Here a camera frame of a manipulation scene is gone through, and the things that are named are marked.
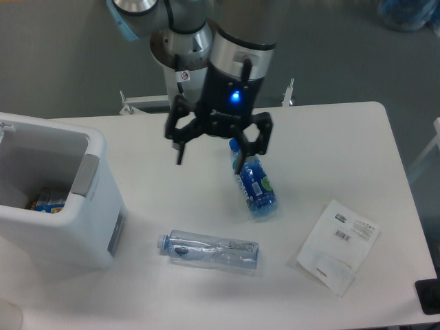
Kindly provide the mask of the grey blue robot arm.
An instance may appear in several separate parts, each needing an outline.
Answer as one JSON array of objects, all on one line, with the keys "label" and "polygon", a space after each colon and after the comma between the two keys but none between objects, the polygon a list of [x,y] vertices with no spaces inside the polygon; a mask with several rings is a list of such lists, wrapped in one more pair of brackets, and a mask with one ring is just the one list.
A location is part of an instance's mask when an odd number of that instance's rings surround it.
[{"label": "grey blue robot arm", "polygon": [[211,21],[205,1],[109,1],[128,39],[150,38],[151,53],[168,77],[170,111],[165,137],[179,153],[206,134],[239,144],[236,172],[248,157],[267,151],[269,114],[253,114],[254,103],[276,46],[269,19],[279,1],[221,1]]}]

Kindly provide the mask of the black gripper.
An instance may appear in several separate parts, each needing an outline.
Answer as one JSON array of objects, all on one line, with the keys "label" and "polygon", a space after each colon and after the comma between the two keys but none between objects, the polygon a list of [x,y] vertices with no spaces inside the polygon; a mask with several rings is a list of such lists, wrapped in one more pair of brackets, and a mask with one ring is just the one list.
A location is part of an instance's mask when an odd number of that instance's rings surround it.
[{"label": "black gripper", "polygon": [[[193,103],[182,95],[175,96],[164,136],[173,142],[178,151],[177,165],[182,164],[186,144],[204,133],[222,138],[233,137],[238,142],[240,151],[235,174],[241,173],[247,157],[266,154],[273,122],[268,112],[252,113],[263,82],[261,78],[250,78],[253,68],[253,65],[243,65],[237,76],[231,76],[209,65],[199,101]],[[194,113],[195,118],[179,128],[178,121],[190,113]],[[251,124],[258,129],[258,136],[253,142],[243,132]]]}]

